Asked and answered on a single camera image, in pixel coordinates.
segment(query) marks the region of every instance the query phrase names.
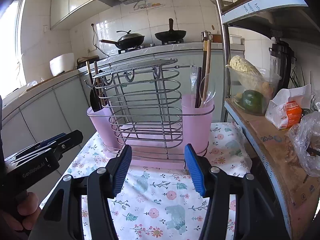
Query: pink plastic cup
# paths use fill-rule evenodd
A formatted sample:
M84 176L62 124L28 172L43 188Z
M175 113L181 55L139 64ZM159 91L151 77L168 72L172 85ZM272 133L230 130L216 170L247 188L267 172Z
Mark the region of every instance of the pink plastic cup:
M185 115L182 117L182 130L183 130L183 141L182 145L185 147L188 143L191 143L197 154L204 153L207 148L210 126L212 122L212 109L214 108L213 99L207 103L206 107L194 108L192 107L192 96L182 96L182 114L194 114Z
M109 118L112 115L109 108L104 107L102 110L94 112L90 107L87 110L87 115L109 151L116 152L122 148L114 131L117 128L116 125L112 125L109 122Z

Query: chrome pole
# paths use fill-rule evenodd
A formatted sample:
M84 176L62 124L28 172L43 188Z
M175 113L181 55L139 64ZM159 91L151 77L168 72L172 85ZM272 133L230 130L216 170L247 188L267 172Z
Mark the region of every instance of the chrome pole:
M230 98L230 89L231 89L231 81L230 81L230 72L229 69L225 67L225 65L229 64L231 51L230 51L230 40L229 40L229 29L227 24L222 23L222 8L223 8L223 1L216 0L217 3L217 10L218 16L220 20L220 30L222 35L222 51L223 51L223 101L222 101L222 108L221 108L221 122L226 122L228 118L228 112L224 108L224 99Z

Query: electrical cord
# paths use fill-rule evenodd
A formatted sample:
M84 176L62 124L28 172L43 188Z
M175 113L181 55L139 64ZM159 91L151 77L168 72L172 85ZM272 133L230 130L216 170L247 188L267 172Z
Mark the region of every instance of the electrical cord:
M92 30L93 30L93 40L92 40L92 44L98 49L100 50L104 55L110 57L108 54L105 54L96 44L94 44L94 36L97 35L96 31L94 30L94 24L91 24Z

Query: tissue box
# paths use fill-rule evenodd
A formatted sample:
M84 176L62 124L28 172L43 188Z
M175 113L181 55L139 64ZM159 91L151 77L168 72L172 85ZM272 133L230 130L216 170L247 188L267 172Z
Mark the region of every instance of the tissue box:
M287 129L300 123L302 108L310 108L311 85L281 89L270 100L265 117L278 129Z

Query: blue gripper pad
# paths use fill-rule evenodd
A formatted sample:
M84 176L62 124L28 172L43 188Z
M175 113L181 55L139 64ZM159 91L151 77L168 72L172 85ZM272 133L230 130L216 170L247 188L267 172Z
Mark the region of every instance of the blue gripper pad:
M214 182L210 177L211 165L207 158L196 155L192 145L187 144L184 149L184 159L196 192L201 197L210 197Z
M112 194L115 198L121 192L122 186L127 176L132 159L132 149L130 145L124 146L119 157L109 160L106 169L110 174L112 182Z

